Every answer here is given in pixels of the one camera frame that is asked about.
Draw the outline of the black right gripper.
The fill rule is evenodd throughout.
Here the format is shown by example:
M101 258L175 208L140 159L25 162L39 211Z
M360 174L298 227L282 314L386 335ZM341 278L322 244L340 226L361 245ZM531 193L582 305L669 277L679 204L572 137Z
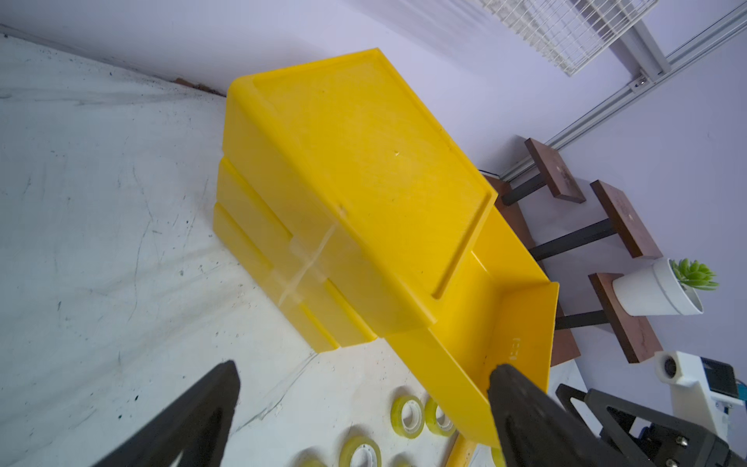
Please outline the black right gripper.
M744 466L746 460L708 429L591 389L565 383L559 404L633 466Z

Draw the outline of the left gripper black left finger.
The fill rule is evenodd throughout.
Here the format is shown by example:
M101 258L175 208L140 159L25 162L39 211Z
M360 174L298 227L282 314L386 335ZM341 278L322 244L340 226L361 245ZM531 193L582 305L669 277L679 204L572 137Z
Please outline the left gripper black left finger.
M219 466L239 391L235 362L217 365L97 465Z

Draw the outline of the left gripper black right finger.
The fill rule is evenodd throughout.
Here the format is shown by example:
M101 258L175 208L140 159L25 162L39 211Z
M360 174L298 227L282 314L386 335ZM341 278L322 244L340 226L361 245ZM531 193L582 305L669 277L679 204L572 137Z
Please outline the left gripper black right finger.
M628 465L510 364L491 372L487 396L508 466Z

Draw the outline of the yellow plastic drawer cabinet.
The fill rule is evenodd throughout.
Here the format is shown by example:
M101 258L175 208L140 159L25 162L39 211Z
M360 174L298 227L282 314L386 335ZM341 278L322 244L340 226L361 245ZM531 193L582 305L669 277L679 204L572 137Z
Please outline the yellow plastic drawer cabinet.
M436 323L495 197L379 50L229 87L213 229L317 352Z

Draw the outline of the yellow top drawer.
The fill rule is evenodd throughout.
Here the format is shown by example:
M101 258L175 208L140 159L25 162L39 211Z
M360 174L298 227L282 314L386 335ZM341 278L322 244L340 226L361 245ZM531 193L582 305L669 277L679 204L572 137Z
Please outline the yellow top drawer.
M558 284L492 210L449 284L444 314L387 342L466 439L497 447L489 376L511 364L548 388L558 295Z

